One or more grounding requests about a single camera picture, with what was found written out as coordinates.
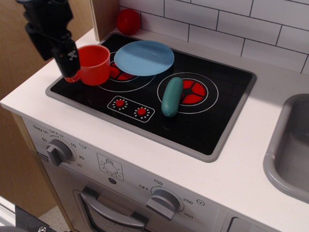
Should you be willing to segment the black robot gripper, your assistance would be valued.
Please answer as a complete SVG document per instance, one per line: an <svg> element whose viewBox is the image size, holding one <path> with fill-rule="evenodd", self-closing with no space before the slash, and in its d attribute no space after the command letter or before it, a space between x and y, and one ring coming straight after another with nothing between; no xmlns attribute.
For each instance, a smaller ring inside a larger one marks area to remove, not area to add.
<svg viewBox="0 0 309 232"><path fill-rule="evenodd" d="M26 32L43 60L55 58L63 77L80 69L79 54L67 29L73 14L67 0L18 0L28 21Z"/></svg>

